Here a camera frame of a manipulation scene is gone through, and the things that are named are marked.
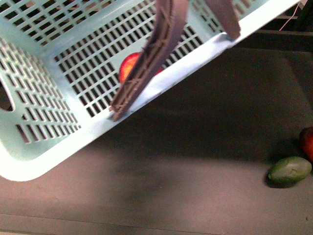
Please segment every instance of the red apple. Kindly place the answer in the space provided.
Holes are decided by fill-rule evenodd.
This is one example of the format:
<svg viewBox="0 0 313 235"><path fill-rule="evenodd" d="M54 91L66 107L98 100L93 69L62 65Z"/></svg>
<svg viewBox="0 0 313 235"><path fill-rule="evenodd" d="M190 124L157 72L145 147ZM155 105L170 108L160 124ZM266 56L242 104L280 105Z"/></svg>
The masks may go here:
<svg viewBox="0 0 313 235"><path fill-rule="evenodd" d="M313 162L313 127L306 127L300 132L299 142L303 151Z"/></svg>
<svg viewBox="0 0 313 235"><path fill-rule="evenodd" d="M121 65L121 67L119 69L119 82L120 83L124 83L124 81L126 80L128 74L131 72L131 70L134 67L134 65L135 65L137 59L139 58L139 56L140 56L139 52L130 54L122 62L122 65ZM162 71L163 71L163 69L160 68L160 70L156 73L156 75L159 74Z"/></svg>

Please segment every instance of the light blue plastic basket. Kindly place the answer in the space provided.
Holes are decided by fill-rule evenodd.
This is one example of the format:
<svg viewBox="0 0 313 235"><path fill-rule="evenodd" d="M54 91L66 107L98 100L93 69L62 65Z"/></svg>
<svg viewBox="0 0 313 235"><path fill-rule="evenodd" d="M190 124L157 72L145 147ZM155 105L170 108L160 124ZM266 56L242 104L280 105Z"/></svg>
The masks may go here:
<svg viewBox="0 0 313 235"><path fill-rule="evenodd" d="M234 0L242 36L230 42L190 0L179 45L129 115L296 2ZM0 107L0 175L36 178L118 124L108 110L118 70L146 43L155 10L153 0L0 0L0 89L12 105Z"/></svg>

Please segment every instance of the table surface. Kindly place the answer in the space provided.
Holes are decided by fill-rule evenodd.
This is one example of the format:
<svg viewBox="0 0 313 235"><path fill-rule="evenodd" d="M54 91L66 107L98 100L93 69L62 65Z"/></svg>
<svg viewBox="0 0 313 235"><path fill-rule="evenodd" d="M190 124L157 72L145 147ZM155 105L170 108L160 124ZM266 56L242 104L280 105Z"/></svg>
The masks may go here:
<svg viewBox="0 0 313 235"><path fill-rule="evenodd" d="M302 156L312 68L307 53L228 50L44 176L0 178L0 230L312 235L313 175L266 180Z"/></svg>

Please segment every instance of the apple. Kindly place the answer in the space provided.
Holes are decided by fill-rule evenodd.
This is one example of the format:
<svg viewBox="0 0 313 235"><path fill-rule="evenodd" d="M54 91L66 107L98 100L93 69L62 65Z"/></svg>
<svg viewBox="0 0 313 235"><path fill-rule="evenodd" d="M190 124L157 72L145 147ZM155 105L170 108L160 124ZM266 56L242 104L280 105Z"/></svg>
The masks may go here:
<svg viewBox="0 0 313 235"><path fill-rule="evenodd" d="M129 56L127 56L124 59L124 61L122 62L122 65L119 69L119 82L120 83L124 83L124 81L126 80L128 74L131 72L131 70L134 67L139 56L140 56L140 53L135 52L133 54L130 54ZM163 71L163 69L160 68L160 70L156 73L156 75L162 71Z"/></svg>
<svg viewBox="0 0 313 235"><path fill-rule="evenodd" d="M299 142L303 151L313 162L313 127L306 127L300 132Z"/></svg>

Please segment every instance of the white cable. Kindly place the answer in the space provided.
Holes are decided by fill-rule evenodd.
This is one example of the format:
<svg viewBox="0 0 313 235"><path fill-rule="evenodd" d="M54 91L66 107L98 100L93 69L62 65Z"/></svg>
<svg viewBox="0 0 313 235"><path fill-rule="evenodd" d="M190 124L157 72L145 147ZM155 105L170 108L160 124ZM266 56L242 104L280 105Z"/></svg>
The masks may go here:
<svg viewBox="0 0 313 235"><path fill-rule="evenodd" d="M279 31L282 31L282 29L286 26L286 24L288 24L288 22L295 16L295 14L296 14L296 12L297 12L297 10L299 8L300 3L301 3L301 1L299 1L297 7L295 8L295 11L294 11L293 15L289 18L289 20L287 20L287 22L280 28Z"/></svg>

